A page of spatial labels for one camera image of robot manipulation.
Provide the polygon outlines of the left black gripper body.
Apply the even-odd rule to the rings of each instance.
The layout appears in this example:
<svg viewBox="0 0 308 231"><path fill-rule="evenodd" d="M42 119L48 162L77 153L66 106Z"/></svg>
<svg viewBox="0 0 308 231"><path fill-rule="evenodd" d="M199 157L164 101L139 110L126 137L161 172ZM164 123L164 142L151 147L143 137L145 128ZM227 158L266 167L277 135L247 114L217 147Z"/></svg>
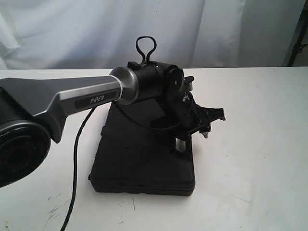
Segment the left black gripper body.
<svg viewBox="0 0 308 231"><path fill-rule="evenodd" d="M196 132L207 138L212 122L226 120L224 109L201 107L193 95L184 90L165 90L155 101L164 115L153 120L151 127L167 131L181 140Z"/></svg>

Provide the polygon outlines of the left robot arm Piper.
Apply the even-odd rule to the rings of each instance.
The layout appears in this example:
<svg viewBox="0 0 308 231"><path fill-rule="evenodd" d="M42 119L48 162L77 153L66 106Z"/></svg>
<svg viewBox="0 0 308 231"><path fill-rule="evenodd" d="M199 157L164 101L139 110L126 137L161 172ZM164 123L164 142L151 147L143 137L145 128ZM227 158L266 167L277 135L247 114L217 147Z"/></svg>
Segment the left robot arm Piper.
<svg viewBox="0 0 308 231"><path fill-rule="evenodd" d="M155 99L175 121L179 134L207 136L211 124L225 120L222 108L199 106L192 76L174 64L128 62L107 76L59 79L3 78L0 81L0 185L31 174L59 143L68 116L114 103L118 108Z"/></svg>

